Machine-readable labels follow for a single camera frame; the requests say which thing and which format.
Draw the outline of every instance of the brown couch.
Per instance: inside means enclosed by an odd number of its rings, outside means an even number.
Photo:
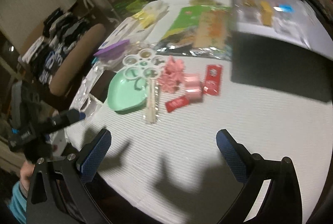
[[[43,29],[44,24],[41,22],[25,40],[19,50],[20,55],[24,55],[29,47],[42,35]],[[49,84],[49,90],[32,77],[29,65],[23,63],[21,57],[19,57],[20,64],[27,72],[27,79],[31,79],[43,101],[59,111],[67,109],[70,106],[81,84],[83,70],[90,66],[86,62],[105,39],[105,33],[104,26],[96,24],[82,36],[76,47],[69,53],[53,76]]]

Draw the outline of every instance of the blue sleeve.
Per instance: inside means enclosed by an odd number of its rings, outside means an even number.
[[[13,186],[13,197],[8,208],[21,224],[26,224],[25,212],[27,209],[27,201],[21,194],[20,182],[17,182]]]

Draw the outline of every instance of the metal screw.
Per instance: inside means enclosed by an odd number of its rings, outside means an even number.
[[[76,158],[76,155],[75,154],[69,154],[69,155],[67,155],[67,159],[68,160],[73,160],[73,159],[75,159]]]
[[[41,163],[44,163],[44,158],[39,158],[39,159],[37,160],[37,164],[41,164]]]
[[[253,158],[254,160],[260,160],[260,159],[261,159],[261,156],[260,156],[260,154],[256,154],[256,153],[254,153],[254,154],[252,154],[252,158]]]
[[[286,162],[288,164],[291,163],[291,159],[289,157],[287,157],[287,156],[284,157],[283,160],[284,160],[284,162]]]

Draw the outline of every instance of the stack of clothes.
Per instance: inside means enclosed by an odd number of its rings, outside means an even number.
[[[89,21],[56,9],[44,21],[43,35],[22,56],[31,72],[43,85],[49,85],[66,56],[90,29]]]

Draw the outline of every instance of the red wrapper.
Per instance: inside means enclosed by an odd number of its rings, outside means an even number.
[[[219,95],[222,70],[222,65],[207,65],[204,94]]]
[[[165,103],[165,107],[168,113],[174,111],[177,108],[187,105],[189,105],[189,99],[187,99],[185,96],[180,96],[176,99],[173,99],[172,101],[168,101]]]

